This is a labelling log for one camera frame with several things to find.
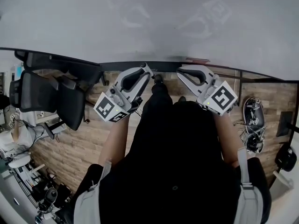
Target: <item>office chair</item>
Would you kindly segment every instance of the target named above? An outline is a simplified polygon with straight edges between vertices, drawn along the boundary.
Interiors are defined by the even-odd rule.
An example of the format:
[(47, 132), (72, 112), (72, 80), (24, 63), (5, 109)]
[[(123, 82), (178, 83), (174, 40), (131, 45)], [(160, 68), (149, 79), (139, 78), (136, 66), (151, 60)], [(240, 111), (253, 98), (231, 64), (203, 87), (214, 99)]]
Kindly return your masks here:
[(100, 79), (102, 79), (104, 85), (109, 85), (104, 79), (104, 73), (100, 70), (100, 66), (92, 62), (64, 56), (18, 50), (14, 52), (14, 56), (23, 61), (25, 70), (59, 70), (63, 73), (69, 72), (78, 78), (77, 81), (85, 81), (91, 86), (98, 83)]
[(25, 70), (19, 80), (10, 83), (9, 99), (11, 105), (21, 112), (56, 111), (61, 121), (52, 126), (44, 123), (52, 139), (55, 128), (65, 123), (72, 130), (77, 130), (82, 118), (85, 120), (85, 93), (76, 82), (65, 76), (46, 79)]

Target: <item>desk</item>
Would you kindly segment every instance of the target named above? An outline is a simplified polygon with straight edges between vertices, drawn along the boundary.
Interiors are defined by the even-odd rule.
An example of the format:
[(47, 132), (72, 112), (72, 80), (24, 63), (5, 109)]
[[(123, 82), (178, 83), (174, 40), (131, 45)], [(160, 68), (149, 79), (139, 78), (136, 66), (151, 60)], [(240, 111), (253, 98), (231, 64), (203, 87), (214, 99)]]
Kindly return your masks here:
[(39, 115), (42, 115), (41, 112), (39, 111), (20, 112), (20, 119), (26, 121), (32, 126), (36, 126), (39, 123), (44, 123), (46, 121), (59, 117), (58, 114), (56, 113), (52, 113), (48, 116), (41, 116), (41, 117), (39, 117)]
[(12, 169), (12, 174), (14, 175), (16, 181), (19, 183), (19, 186), (26, 197), (31, 201), (35, 208), (38, 208), (38, 203), (31, 194), (32, 187), (37, 185), (42, 180), (42, 176), (38, 172), (30, 173), (30, 171), (25, 166)]

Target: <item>person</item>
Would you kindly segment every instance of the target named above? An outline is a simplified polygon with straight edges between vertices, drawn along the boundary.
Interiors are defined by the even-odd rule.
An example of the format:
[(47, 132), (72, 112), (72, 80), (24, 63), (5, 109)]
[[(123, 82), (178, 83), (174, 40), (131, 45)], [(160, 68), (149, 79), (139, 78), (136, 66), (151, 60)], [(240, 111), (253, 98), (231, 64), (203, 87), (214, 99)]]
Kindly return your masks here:
[[(62, 125), (53, 130), (53, 133), (59, 133), (66, 128)], [(0, 133), (0, 151), (5, 157), (15, 157), (16, 155), (27, 151), (34, 142), (47, 137), (48, 134), (42, 125), (35, 127), (20, 120), (19, 114), (15, 113), (13, 130), (6, 130)]]
[(10, 105), (9, 97), (0, 94), (0, 110), (4, 110), (9, 105)]
[[(181, 97), (175, 104), (157, 75), (125, 157), (129, 116), (114, 123), (98, 164), (89, 167), (71, 200), (100, 180), (102, 224), (234, 223), (241, 192), (237, 151), (244, 147), (227, 114), (217, 116)], [(271, 196), (258, 158), (248, 159), (249, 178), (263, 197), (265, 223)]]

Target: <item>gray strap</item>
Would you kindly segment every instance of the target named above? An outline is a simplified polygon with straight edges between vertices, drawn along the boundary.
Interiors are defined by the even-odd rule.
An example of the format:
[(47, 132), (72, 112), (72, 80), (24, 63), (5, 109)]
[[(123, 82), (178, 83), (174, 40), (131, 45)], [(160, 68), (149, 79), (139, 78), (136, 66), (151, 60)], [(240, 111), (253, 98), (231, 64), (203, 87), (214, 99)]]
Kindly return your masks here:
[(234, 224), (260, 224), (263, 216), (263, 198), (257, 187), (243, 189), (238, 201)]
[(112, 163), (111, 163), (110, 161), (107, 160), (107, 161), (105, 162), (105, 165), (104, 165), (104, 167), (103, 167), (103, 172), (102, 172), (100, 181), (101, 181), (104, 177), (106, 177), (106, 175), (107, 175), (108, 173), (110, 173), (111, 165), (112, 165)]
[(249, 184), (246, 147), (240, 148), (238, 150), (238, 161), (241, 169), (241, 182), (244, 184)]

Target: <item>black device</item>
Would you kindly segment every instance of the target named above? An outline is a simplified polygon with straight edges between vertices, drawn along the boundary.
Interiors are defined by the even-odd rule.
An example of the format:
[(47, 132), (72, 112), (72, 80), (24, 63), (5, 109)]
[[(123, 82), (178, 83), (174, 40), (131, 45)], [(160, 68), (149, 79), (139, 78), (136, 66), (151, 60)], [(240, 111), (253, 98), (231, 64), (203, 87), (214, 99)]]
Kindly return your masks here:
[(288, 144), (284, 144), (276, 155), (277, 166), (286, 172), (290, 172), (297, 162), (297, 155)]
[(66, 204), (65, 200), (71, 195), (71, 190), (61, 183), (57, 189), (57, 193), (58, 196), (54, 202), (54, 206), (57, 208), (63, 208), (63, 206)]
[(49, 181), (48, 180), (42, 180), (40, 181), (37, 185), (32, 187), (32, 197), (36, 202), (39, 202), (45, 198), (45, 188), (49, 186)]
[(263, 112), (263, 105), (259, 98), (248, 98), (243, 106), (243, 118), (246, 124), (246, 132), (248, 134), (259, 132), (265, 127), (265, 118)]
[(292, 123), (293, 112), (292, 111), (282, 111), (280, 113), (280, 121), (278, 125), (278, 130), (276, 137), (285, 136), (289, 134), (288, 124)]
[(263, 133), (252, 133), (248, 136), (246, 141), (246, 149), (253, 153), (260, 153), (263, 149)]

